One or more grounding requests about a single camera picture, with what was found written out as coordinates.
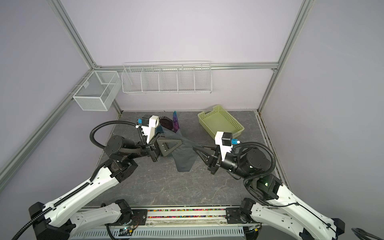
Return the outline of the purple metallic spoon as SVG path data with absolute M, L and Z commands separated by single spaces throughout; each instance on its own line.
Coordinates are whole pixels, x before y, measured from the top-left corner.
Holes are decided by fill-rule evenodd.
M 166 128 L 170 131 L 172 131 L 174 129 L 173 120 L 169 119 L 168 117 L 161 117 L 160 118 L 160 125 L 163 128 Z

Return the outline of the iridescent purple table knife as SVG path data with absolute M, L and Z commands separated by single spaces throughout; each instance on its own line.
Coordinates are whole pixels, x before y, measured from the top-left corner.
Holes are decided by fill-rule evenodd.
M 179 129 L 180 129 L 180 127 L 179 127 L 177 112 L 174 111 L 173 112 L 173 132 L 177 133 L 179 131 Z

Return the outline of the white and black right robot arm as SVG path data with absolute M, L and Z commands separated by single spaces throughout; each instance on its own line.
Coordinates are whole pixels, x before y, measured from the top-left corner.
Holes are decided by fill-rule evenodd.
M 211 174 L 222 168 L 243 180 L 252 198 L 242 201 L 235 214 L 237 221 L 266 224 L 297 240 L 337 240 L 344 234 L 345 223 L 341 219 L 314 210 L 273 174 L 277 159 L 267 146 L 245 142 L 234 146 L 194 146 L 193 150 Z

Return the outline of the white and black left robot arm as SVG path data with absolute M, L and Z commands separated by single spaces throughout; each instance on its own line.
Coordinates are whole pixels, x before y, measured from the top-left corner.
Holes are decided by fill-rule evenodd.
M 95 139 L 96 132 L 101 128 L 118 124 L 134 127 L 140 141 L 135 143 L 114 135 L 106 145 L 102 145 Z M 159 157 L 168 156 L 183 143 L 165 137 L 157 116 L 141 118 L 136 123 L 122 120 L 104 122 L 91 130 L 90 140 L 105 152 L 108 159 L 96 167 L 89 179 L 68 193 L 46 204 L 37 202 L 32 205 L 29 208 L 31 220 L 14 235 L 15 240 L 29 227 L 34 228 L 38 240 L 68 240 L 97 225 L 129 223 L 134 214 L 125 200 L 102 207 L 101 213 L 93 210 L 77 215 L 77 212 L 106 190 L 130 177 L 138 167 L 135 159 L 150 157 L 157 162 Z

